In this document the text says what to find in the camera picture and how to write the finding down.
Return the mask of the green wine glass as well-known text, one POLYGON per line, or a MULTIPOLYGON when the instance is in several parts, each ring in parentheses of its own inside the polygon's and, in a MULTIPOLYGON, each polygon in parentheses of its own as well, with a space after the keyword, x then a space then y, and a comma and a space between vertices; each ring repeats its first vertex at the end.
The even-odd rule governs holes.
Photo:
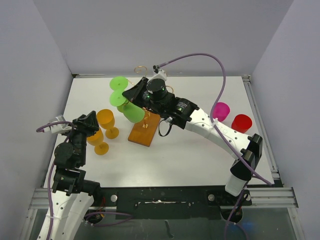
POLYGON ((116 76, 110 80, 109 86, 113 91, 124 90, 127 88, 129 81, 124 76, 116 76))
POLYGON ((126 99, 123 92, 123 89, 115 90, 109 97, 110 104, 123 113, 131 123, 139 123, 144 119, 145 111, 126 99))

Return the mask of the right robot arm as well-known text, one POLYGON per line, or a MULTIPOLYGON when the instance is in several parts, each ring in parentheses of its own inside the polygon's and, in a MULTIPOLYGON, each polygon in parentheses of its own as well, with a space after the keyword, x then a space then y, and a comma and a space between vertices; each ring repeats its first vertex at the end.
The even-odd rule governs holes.
POLYGON ((143 77, 122 95, 137 107, 159 115, 170 126, 196 133, 218 145, 235 159, 230 177, 222 192, 223 200, 230 205, 241 198, 241 191, 252 179, 261 159, 263 138, 234 130, 210 116, 195 103, 168 92, 161 78, 149 80, 143 77))

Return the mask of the magenta wine glass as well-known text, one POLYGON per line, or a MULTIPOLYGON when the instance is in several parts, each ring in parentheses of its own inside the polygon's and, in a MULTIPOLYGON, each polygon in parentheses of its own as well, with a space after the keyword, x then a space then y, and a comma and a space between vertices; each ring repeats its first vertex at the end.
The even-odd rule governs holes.
POLYGON ((217 119, 219 122, 223 122, 230 113, 230 107, 224 102, 218 102, 212 113, 213 119, 217 119))

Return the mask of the green wine glass front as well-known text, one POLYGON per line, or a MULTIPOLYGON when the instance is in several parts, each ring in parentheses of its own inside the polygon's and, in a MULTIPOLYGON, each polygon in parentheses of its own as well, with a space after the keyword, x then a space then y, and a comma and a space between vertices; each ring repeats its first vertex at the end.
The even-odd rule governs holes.
POLYGON ((110 104, 123 113, 131 123, 139 123, 144 119, 145 111, 126 99, 123 92, 123 89, 115 90, 109 97, 110 104))

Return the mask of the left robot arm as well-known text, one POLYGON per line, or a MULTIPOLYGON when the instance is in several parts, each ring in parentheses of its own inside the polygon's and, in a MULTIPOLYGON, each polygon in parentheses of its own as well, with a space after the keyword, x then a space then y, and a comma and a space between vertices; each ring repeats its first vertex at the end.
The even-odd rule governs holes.
POLYGON ((102 199, 99 182, 86 180, 87 138, 99 131, 96 112, 67 121, 62 115, 36 132, 60 134, 65 140, 54 150, 47 180, 48 211, 38 234, 39 240, 72 240, 89 207, 102 199))

